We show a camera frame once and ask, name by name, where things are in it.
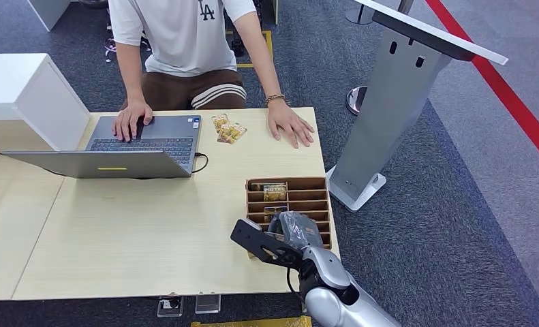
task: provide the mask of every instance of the wooden organizer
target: wooden organizer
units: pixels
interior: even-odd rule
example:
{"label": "wooden organizer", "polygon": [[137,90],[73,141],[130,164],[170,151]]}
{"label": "wooden organizer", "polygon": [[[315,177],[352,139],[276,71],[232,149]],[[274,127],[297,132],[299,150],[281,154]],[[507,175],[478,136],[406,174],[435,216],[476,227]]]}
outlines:
{"label": "wooden organizer", "polygon": [[[286,183],[285,201],[264,202],[263,191],[251,191],[251,184]],[[263,209],[267,206],[287,206],[315,220],[322,237],[324,248],[331,249],[329,194],[325,177],[256,178],[249,179],[247,190],[247,218],[258,223],[264,232],[269,228]]]}

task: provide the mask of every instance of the brown shorts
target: brown shorts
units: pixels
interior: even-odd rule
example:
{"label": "brown shorts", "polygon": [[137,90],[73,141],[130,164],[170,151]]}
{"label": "brown shorts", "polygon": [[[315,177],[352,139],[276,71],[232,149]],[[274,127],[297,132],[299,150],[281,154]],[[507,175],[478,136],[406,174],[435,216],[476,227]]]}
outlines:
{"label": "brown shorts", "polygon": [[153,111],[245,108],[243,79],[230,69],[194,77],[149,72],[143,74],[141,88]]}

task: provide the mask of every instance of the person's left hand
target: person's left hand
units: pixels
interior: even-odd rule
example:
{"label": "person's left hand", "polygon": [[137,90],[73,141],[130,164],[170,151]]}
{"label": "person's left hand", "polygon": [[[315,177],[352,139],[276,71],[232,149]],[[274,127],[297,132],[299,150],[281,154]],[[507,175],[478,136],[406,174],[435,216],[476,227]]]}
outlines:
{"label": "person's left hand", "polygon": [[313,142],[311,133],[313,133],[313,127],[300,118],[283,99],[271,100],[268,104],[267,123],[271,134],[276,140],[279,140],[278,127],[281,127],[288,137],[291,145],[294,148],[298,148],[297,140],[299,139],[303,145],[309,146]]}

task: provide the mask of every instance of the person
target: person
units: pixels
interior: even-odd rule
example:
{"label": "person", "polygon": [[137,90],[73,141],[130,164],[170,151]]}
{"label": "person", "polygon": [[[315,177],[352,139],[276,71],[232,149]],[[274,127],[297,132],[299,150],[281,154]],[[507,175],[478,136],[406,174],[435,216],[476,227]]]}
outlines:
{"label": "person", "polygon": [[[243,81],[225,37],[226,10],[265,92],[273,137],[279,140],[283,130],[295,148],[298,141],[313,142],[313,127],[281,94],[252,0],[109,0],[109,10],[127,93],[112,124],[119,140],[135,138],[138,119],[149,124],[153,110],[245,107]],[[139,51],[143,30],[153,49],[145,74]]]}

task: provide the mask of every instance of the wooden table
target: wooden table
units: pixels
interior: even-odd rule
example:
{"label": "wooden table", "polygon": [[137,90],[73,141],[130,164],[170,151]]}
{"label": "wooden table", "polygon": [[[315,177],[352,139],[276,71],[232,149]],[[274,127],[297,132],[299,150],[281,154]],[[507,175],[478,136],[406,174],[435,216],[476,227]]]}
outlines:
{"label": "wooden table", "polygon": [[[313,108],[295,110],[315,126]],[[248,129],[235,144],[217,142],[211,117],[223,112]],[[42,206],[48,218],[38,214],[46,223],[13,299],[289,292],[285,269],[250,260],[229,235],[245,216],[246,179],[325,175],[318,136],[309,148],[275,141],[263,109],[159,114],[201,114],[207,168],[172,180],[65,178]]]}
{"label": "wooden table", "polygon": [[[0,149],[50,150],[23,121],[0,121]],[[0,300],[10,299],[63,178],[0,156]]]}

